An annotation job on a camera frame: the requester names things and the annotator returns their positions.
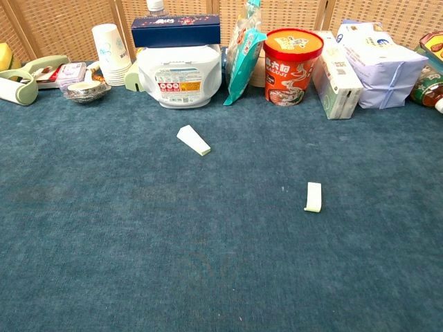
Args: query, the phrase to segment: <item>plastic bag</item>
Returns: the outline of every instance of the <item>plastic bag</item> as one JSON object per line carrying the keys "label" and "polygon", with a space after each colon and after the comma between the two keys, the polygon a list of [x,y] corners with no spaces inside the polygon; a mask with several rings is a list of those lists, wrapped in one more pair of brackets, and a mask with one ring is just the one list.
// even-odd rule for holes
{"label": "plastic bag", "polygon": [[231,105],[248,85],[266,34],[260,32],[260,0],[248,0],[235,24],[227,50],[226,82],[229,96],[224,105]]}

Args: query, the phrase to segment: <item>blue carpet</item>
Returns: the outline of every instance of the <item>blue carpet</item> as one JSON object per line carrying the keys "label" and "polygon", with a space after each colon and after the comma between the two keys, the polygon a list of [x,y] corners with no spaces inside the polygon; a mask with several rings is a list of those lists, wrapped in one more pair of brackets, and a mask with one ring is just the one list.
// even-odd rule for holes
{"label": "blue carpet", "polygon": [[443,331],[443,115],[225,98],[0,101],[0,331]]}

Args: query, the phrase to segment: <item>navy blue box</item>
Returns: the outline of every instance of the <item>navy blue box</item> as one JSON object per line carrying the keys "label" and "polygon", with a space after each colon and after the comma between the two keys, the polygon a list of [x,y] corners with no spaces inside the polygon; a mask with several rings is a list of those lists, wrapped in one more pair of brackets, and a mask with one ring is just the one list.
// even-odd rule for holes
{"label": "navy blue box", "polygon": [[135,47],[220,44],[219,15],[139,17],[131,30]]}

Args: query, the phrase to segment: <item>white paper cup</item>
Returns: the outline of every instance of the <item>white paper cup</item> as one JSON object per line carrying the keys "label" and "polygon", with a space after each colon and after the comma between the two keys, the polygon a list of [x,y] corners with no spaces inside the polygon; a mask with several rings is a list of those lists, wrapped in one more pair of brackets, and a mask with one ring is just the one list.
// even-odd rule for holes
{"label": "white paper cup", "polygon": [[92,35],[102,71],[120,70],[131,64],[131,59],[115,24],[94,26]]}

